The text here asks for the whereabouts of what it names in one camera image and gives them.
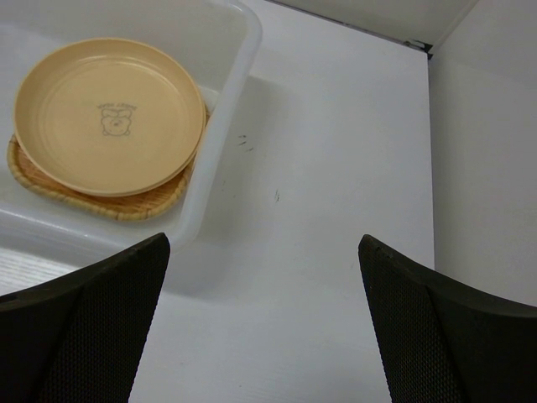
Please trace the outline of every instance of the plate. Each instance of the plate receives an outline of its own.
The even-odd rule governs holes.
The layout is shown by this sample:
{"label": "plate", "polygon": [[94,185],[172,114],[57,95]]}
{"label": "plate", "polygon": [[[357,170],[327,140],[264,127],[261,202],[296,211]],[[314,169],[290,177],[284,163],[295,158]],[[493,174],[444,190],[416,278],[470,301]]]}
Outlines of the plate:
{"label": "plate", "polygon": [[13,122],[24,153],[55,181],[93,196],[129,196],[188,165],[205,104],[186,70],[163,52],[90,39],[29,72]]}

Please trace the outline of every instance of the white table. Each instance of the white table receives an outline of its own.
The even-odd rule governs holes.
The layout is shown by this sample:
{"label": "white table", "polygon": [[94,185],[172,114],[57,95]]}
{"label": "white table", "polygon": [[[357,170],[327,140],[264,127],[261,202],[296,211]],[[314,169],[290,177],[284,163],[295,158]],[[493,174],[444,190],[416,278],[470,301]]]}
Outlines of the white table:
{"label": "white table", "polygon": [[357,244],[433,265],[425,54],[246,3],[262,48],[131,401],[389,401]]}

